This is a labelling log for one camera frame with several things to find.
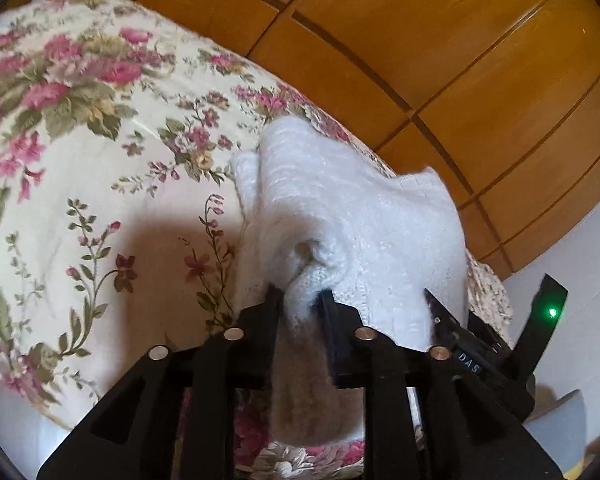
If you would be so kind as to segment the white knitted sweater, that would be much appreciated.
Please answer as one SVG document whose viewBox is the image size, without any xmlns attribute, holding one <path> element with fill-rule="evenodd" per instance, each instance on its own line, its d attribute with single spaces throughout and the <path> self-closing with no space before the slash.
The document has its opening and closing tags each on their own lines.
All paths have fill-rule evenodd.
<svg viewBox="0 0 600 480">
<path fill-rule="evenodd" d="M 468 315 L 460 216 L 434 170 L 384 176 L 347 143 L 297 117 L 267 125 L 258 148 L 232 160 L 245 219 L 234 262 L 232 307 L 284 295 L 273 359 L 274 440 L 315 446 L 363 433 L 360 390 L 338 389 L 314 309 L 330 290 L 365 325 L 425 351 L 434 296 Z"/>
</svg>

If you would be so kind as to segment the floral quilted bedspread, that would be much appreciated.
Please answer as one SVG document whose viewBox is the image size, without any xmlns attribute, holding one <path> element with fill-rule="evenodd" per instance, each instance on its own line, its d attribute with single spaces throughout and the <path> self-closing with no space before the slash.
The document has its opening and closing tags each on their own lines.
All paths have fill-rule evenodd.
<svg viewBox="0 0 600 480">
<path fill-rule="evenodd" d="M 0 16 L 0 445 L 17 477 L 147 350 L 234 320 L 232 158 L 294 116 L 380 174 L 337 119 L 130 0 Z"/>
</svg>

